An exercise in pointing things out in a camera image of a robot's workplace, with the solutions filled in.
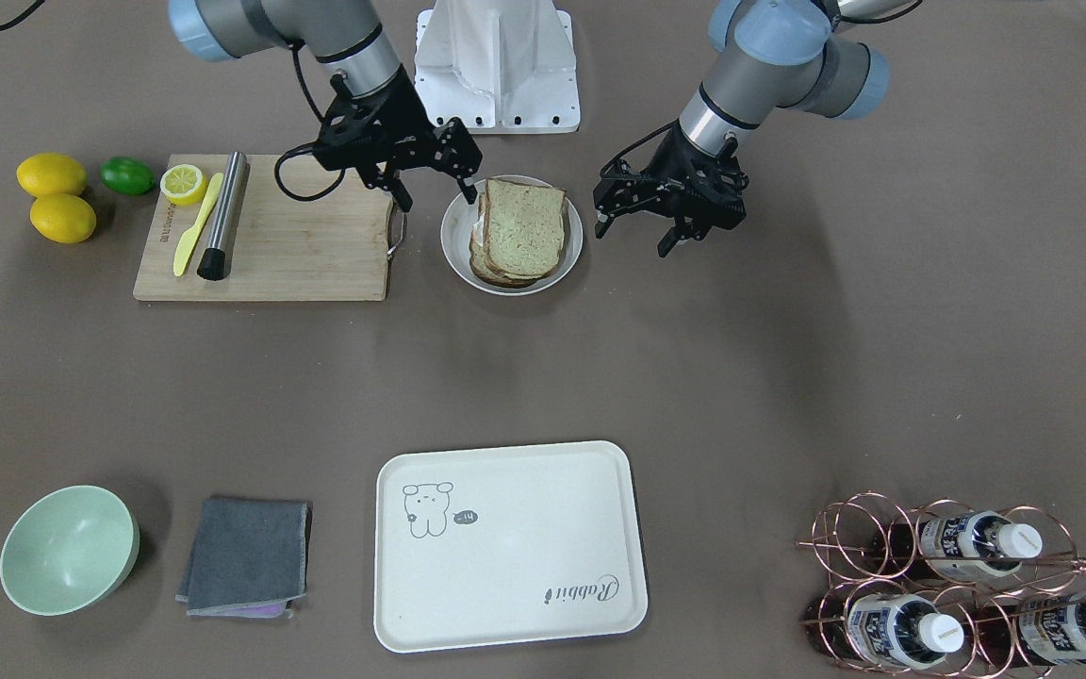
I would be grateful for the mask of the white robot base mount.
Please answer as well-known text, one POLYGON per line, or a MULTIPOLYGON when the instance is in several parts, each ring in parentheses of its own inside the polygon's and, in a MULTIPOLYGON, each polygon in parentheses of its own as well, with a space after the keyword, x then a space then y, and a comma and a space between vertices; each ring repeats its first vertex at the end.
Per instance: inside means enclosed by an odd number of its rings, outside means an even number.
POLYGON ((435 1, 417 17, 414 86, 428 120, 469 133, 576 133, 573 22, 551 1, 435 1))

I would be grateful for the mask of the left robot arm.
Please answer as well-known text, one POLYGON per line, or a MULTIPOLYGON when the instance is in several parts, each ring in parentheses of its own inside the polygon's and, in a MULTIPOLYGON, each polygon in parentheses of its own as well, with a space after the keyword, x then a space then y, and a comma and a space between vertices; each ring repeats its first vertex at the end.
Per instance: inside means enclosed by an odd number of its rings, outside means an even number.
POLYGON ((875 48, 839 36, 839 27, 883 25, 915 1, 720 1, 708 39, 716 63, 680 116, 648 135, 656 149, 645 167, 624 152, 599 171, 592 192, 595 236, 635 212, 669 218, 659 257, 677 244, 745 221, 749 177, 740 146, 773 110, 824 120, 862 120, 882 103, 891 66, 875 48))

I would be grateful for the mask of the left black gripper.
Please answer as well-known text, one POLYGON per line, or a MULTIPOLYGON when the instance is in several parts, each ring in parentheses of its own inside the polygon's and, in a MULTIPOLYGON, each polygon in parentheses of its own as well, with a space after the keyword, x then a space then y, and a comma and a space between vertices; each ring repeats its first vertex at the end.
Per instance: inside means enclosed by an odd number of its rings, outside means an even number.
POLYGON ((658 243, 659 257, 668 257, 675 246, 700 241, 712 228, 734 229, 746 219, 743 190, 749 177, 736 158, 738 140, 730 133, 715 154, 689 140, 678 127, 664 134, 645 174, 626 169, 599 171, 594 189, 598 211, 595 237, 603 238, 617 218, 651 210, 673 225, 658 243))

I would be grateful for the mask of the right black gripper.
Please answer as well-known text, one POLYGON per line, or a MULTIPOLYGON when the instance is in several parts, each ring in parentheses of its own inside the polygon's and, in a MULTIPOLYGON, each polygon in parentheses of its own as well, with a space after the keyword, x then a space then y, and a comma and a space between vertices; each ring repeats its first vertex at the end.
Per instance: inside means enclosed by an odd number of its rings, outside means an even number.
POLYGON ((431 125, 409 76, 392 76, 368 95, 354 95, 340 75, 329 78, 329 85, 334 100, 315 141, 315 159, 323 169, 372 167, 372 186, 384 190, 399 211, 411 212, 413 198, 401 169, 427 166, 435 159, 435 169, 457 183, 466 202, 477 202, 471 178, 482 151, 458 117, 437 129, 431 125))

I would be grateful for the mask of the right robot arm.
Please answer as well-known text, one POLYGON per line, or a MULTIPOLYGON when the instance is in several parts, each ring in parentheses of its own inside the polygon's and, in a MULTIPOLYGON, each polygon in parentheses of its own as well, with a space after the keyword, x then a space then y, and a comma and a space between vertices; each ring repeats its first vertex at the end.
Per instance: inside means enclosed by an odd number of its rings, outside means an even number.
POLYGON ((173 34, 194 56, 219 63, 272 47, 303 47, 329 74, 334 100, 318 137, 289 152, 324 171, 357 171, 411 210, 401 171, 430 168, 455 179, 473 205, 471 177, 483 154, 464 122, 431 120, 370 1, 171 1, 173 34))

